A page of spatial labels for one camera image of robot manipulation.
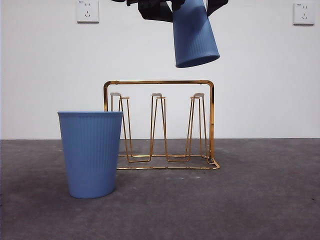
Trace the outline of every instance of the gold wire frame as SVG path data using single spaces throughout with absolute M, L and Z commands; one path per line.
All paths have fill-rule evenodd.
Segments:
M 209 80 L 112 80 L 107 81 L 103 86 L 103 99 L 104 99 L 104 111 L 109 111 L 109 104 L 108 104 L 108 87 L 110 85 L 194 85 L 194 84 L 205 84 L 208 85 L 210 88 L 209 93 L 209 101 L 210 101 L 210 114 L 209 114 L 209 151 L 207 156 L 207 150 L 205 155 L 202 155 L 202 152 L 200 155 L 194 155 L 190 154 L 191 157 L 202 157 L 206 158 L 207 163 L 210 166 L 206 167 L 190 167 L 190 166 L 179 166 L 179 167 L 173 167 L 173 166 L 139 166 L 139 167 L 118 167 L 118 170 L 144 170 L 144 169 L 190 169 L 190 170 L 216 170 L 220 168 L 220 165 L 215 160 L 215 140 L 214 140 L 214 111 L 215 111 L 215 105 L 214 105 L 214 84 Z M 191 104 L 195 103 L 195 99 L 199 99 L 199 107 L 200 107 L 200 97 L 194 96 L 193 99 L 191 98 Z M 153 154 L 152 156 L 149 155 L 133 155 L 130 154 L 133 158 L 149 158 L 150 157 L 173 157 L 173 158 L 183 158 L 186 157 L 185 154 Z

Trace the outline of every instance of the gold cup rack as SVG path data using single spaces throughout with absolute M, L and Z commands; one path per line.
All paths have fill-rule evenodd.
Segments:
M 219 169 L 220 165 L 215 161 L 215 140 L 214 140 L 214 84 L 209 80 L 113 80 L 107 81 L 103 86 L 103 99 L 104 99 L 104 111 L 109 111 L 108 101 L 108 87 L 110 85 L 208 85 L 209 86 L 209 145 L 207 145 L 207 130 L 206 130 L 206 116 L 205 116 L 205 100 L 203 93 L 195 93 L 190 97 L 190 112 L 188 121 L 188 133 L 185 144 L 184 154 L 168 154 L 167 150 L 167 120 L 166 120 L 166 97 L 162 96 L 161 93 L 152 93 L 151 95 L 151 121 L 150 121 L 150 152 L 149 154 L 133 154 L 132 152 L 132 138 L 131 138 L 131 126 L 130 126 L 130 113 L 129 113 L 129 97 L 123 97 L 119 92 L 111 92 L 111 111 L 114 109 L 114 97 L 119 97 L 118 111 L 124 111 L 123 100 L 126 101 L 127 106 L 127 124 L 129 133 L 129 143 L 126 132 L 125 116 L 122 117 L 123 131 L 124 131 L 124 142 L 126 154 L 119 155 L 120 158 L 126 158 L 128 164 L 132 163 L 145 163 L 150 162 L 152 157 L 166 157 L 167 162 L 189 162 L 191 157 L 201 157 L 205 159 L 207 166 L 126 166 L 118 167 L 118 170 L 143 170 L 143 169 L 190 169 L 190 170 L 215 170 Z M 155 123 L 157 114 L 157 105 L 160 101 L 161 113 L 162 113 L 162 126 L 163 136 L 165 145 L 165 154 L 154 154 L 154 137 L 155 137 Z M 192 154 L 192 129 L 194 119 L 195 102 L 198 102 L 199 107 L 199 133 L 200 133 L 200 154 Z M 205 141 L 205 155 L 202 151 L 202 137 L 201 137 L 201 108 L 203 113 L 203 128 L 204 128 L 204 141 Z M 146 158 L 145 160 L 132 160 L 135 158 Z

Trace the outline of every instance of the blue plastic cup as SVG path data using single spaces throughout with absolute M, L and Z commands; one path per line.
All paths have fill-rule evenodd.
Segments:
M 121 111 L 59 111 L 69 193 L 79 199 L 115 189 Z
M 206 64 L 220 57 L 203 0 L 185 0 L 173 10 L 173 37 L 177 68 Z

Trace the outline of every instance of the gray floor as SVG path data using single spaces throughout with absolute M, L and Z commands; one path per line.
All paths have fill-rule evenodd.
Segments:
M 219 170 L 120 170 L 112 194 L 76 199 L 60 141 L 4 140 L 2 239 L 320 239 L 320 139 L 215 143 Z

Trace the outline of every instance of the wall outlet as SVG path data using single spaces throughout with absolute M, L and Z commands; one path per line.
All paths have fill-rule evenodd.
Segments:
M 99 23 L 99 1 L 77 0 L 76 21 L 78 23 Z
M 293 4 L 294 25 L 314 25 L 316 6 L 313 2 L 297 2 Z

